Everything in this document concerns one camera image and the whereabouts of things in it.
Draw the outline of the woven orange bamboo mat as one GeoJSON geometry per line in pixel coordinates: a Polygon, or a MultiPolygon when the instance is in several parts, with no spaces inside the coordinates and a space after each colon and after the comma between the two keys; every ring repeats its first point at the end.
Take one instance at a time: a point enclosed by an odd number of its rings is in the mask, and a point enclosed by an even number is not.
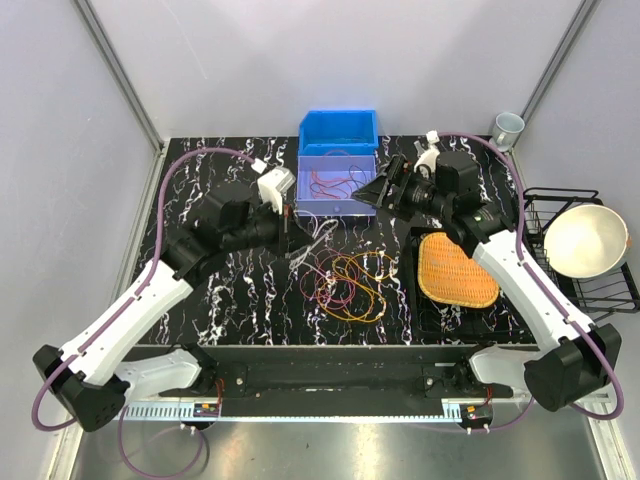
{"type": "Polygon", "coordinates": [[[444,232],[424,236],[418,247],[417,281],[429,299],[482,309],[499,296],[498,283],[444,232]]]}

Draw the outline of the white ceramic mug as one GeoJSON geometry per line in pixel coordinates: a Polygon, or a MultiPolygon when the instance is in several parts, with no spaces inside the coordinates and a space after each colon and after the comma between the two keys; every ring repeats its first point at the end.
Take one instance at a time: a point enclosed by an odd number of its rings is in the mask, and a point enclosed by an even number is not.
{"type": "Polygon", "coordinates": [[[495,117],[490,143],[499,151],[507,152],[513,148],[525,126],[525,121],[519,115],[502,112],[495,117]]]}

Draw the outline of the blue plastic bin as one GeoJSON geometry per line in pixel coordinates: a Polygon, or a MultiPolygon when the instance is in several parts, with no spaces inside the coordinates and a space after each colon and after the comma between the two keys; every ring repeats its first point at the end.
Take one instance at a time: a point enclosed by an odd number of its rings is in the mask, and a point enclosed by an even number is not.
{"type": "Polygon", "coordinates": [[[378,146],[374,110],[311,110],[299,125],[298,153],[303,156],[323,155],[331,150],[369,155],[378,146]]]}

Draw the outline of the black plastic tray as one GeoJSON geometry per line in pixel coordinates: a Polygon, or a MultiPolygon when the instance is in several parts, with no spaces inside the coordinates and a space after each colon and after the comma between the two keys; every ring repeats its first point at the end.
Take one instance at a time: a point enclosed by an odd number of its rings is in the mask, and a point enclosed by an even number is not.
{"type": "Polygon", "coordinates": [[[423,292],[418,281],[419,248],[429,235],[437,232],[433,227],[410,228],[401,254],[400,275],[417,341],[422,344],[532,344],[530,329],[502,292],[483,308],[442,303],[423,292]]]}

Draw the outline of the large white bowl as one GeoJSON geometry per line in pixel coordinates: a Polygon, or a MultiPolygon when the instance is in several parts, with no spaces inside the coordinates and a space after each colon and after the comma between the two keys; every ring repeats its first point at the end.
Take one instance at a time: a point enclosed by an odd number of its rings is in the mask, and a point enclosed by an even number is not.
{"type": "Polygon", "coordinates": [[[550,267],[574,279],[597,278],[621,267],[631,245],[623,218],[597,204],[579,205],[560,214],[543,243],[550,267]]]}

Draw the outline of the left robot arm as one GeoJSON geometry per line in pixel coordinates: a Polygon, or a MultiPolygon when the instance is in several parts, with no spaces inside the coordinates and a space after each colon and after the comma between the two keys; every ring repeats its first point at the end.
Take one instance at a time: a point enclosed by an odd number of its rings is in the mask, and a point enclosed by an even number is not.
{"type": "Polygon", "coordinates": [[[169,240],[140,276],[93,324],[61,347],[42,346],[33,363],[86,432],[108,424],[131,402],[170,390],[215,390],[218,363],[194,344],[146,360],[125,357],[142,335],[226,264],[229,254],[264,247],[288,255],[312,240],[286,203],[295,178],[281,168],[259,177],[258,204],[244,185],[225,184],[202,216],[169,240]]]}

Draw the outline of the lavender plastic tray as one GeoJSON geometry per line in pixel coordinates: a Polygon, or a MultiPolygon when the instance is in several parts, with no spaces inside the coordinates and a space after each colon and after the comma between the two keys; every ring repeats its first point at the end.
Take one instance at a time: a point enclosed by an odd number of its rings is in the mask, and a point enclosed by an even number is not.
{"type": "Polygon", "coordinates": [[[351,194],[373,180],[377,173],[374,155],[351,155],[342,150],[319,156],[299,156],[296,210],[307,217],[370,217],[369,205],[351,194]]]}

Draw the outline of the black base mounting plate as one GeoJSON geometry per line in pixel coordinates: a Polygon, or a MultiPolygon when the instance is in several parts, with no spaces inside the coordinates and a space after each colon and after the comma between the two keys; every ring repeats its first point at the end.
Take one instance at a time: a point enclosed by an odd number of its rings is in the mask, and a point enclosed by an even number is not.
{"type": "Polygon", "coordinates": [[[410,417],[442,413],[444,399],[506,399],[464,366],[472,346],[215,346],[225,417],[410,417]]]}

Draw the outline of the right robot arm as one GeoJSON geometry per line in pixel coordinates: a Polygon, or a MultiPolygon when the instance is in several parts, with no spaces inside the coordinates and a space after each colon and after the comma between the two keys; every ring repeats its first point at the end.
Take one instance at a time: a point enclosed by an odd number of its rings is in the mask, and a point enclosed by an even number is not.
{"type": "Polygon", "coordinates": [[[416,214],[437,218],[448,238],[498,283],[528,325],[537,349],[493,345],[476,351],[454,371],[460,393],[472,397],[499,384],[526,390],[555,412],[611,385],[616,407],[609,416],[616,418],[624,407],[614,373],[619,332],[610,324],[595,325],[563,295],[523,246],[522,226],[482,201],[478,177],[470,154],[444,151],[432,167],[396,159],[352,197],[404,221],[416,214]]]}

